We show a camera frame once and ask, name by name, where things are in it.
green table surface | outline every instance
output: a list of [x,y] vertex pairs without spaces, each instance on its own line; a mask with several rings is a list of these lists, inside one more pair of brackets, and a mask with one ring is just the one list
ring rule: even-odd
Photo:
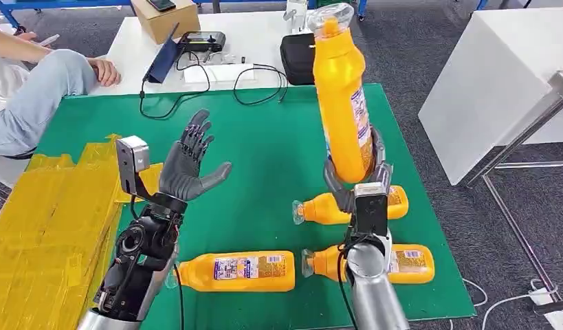
[[[240,91],[259,99],[271,89]],[[410,320],[475,315],[474,307],[433,212],[417,169],[380,85],[365,85],[371,122],[382,132],[393,184],[404,187],[408,214],[389,221],[395,243],[427,246],[435,261],[434,280],[395,285]],[[144,108],[160,114],[179,94],[147,95]],[[42,137],[37,153],[69,153],[76,162],[87,142],[117,133],[137,135],[150,146],[152,163],[163,162],[198,109],[210,110],[215,135],[202,173],[231,161],[228,179],[189,203],[181,228],[180,261],[205,253],[290,250],[296,256],[296,286],[285,293],[203,293],[184,287],[187,329],[308,329],[350,325],[338,284],[322,276],[304,278],[300,252],[339,243],[345,225],[294,225],[293,200],[327,191],[322,178],[326,146],[313,87],[292,87],[285,100],[245,107],[231,91],[211,91],[183,103],[169,120],[149,120],[138,112],[139,98],[128,96],[64,99]],[[124,206],[118,230],[131,220]],[[143,329],[179,329],[177,289],[163,288]]]

yellow plastic sheet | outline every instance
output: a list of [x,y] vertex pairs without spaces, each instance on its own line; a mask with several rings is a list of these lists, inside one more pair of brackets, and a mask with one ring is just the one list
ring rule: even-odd
[[0,330],[75,329],[113,249],[121,207],[116,135],[35,155],[0,212]]

robotic arm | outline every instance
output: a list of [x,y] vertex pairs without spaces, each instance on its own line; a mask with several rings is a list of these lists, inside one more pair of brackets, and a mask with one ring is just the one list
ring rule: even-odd
[[[159,179],[159,192],[150,195],[139,172],[150,166],[147,144],[136,136],[117,140],[118,164],[124,192],[149,202],[119,235],[115,258],[78,325],[79,330],[137,330],[145,319],[162,283],[171,272],[178,254],[179,228],[186,202],[202,195],[226,179],[231,163],[200,177],[200,164],[213,136],[204,139],[210,122],[208,111],[196,113],[175,141]],[[355,328],[361,330],[409,329],[393,286],[388,281],[393,240],[386,224],[386,208],[392,168],[384,162],[384,145],[372,128],[375,168],[369,183],[346,189],[337,179],[328,159],[324,178],[338,206],[352,219],[344,248],[346,276],[351,285]]]
[[96,308],[80,321],[80,330],[136,330],[145,319],[178,255],[179,228],[186,202],[226,179],[231,163],[199,177],[200,163],[214,137],[204,139],[208,111],[196,113],[175,141],[159,178],[159,192],[150,195],[139,172],[150,166],[149,149],[137,136],[116,141],[124,192],[149,202],[119,235],[115,258],[95,295]]
[[352,214],[344,245],[338,257],[338,282],[342,285],[342,259],[346,259],[346,277],[351,286],[355,329],[410,329],[395,289],[388,280],[393,238],[387,227],[388,191],[392,166],[385,160],[379,132],[372,128],[375,167],[368,183],[345,188],[338,179],[331,159],[324,165],[324,180],[342,212]]

blue chair leg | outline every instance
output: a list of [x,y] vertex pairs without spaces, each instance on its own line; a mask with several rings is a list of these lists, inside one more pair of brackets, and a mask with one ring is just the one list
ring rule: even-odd
[[487,5],[487,0],[480,0],[480,3],[478,3],[478,7],[476,8],[476,10],[482,10],[485,5]]
[[4,17],[8,20],[8,22],[10,22],[10,24],[12,24],[12,27],[14,29],[18,29],[20,24],[14,18],[14,16],[12,16],[12,11],[10,9],[8,9],[1,0],[0,0],[0,11],[4,15]]
[[366,0],[358,2],[358,21],[363,21],[366,16]]

humanoid robot hand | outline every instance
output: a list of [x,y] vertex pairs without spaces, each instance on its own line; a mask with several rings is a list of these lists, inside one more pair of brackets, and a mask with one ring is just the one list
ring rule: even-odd
[[[380,132],[371,125],[371,133],[373,138],[373,159],[374,166],[372,167],[372,172],[368,176],[367,182],[389,182],[390,174],[393,171],[393,167],[385,162],[386,153],[384,150],[384,143]],[[331,156],[326,159],[324,163],[324,180],[326,185],[332,192],[338,207],[342,212],[354,213],[354,192],[344,187],[344,184],[339,179],[338,174],[336,174],[334,163],[332,162]]]
[[159,191],[182,201],[190,201],[205,191],[223,182],[230,173],[232,164],[222,163],[214,172],[199,177],[200,164],[213,135],[204,136],[210,128],[206,121],[210,113],[200,110],[194,114],[182,137],[172,144],[159,176]]

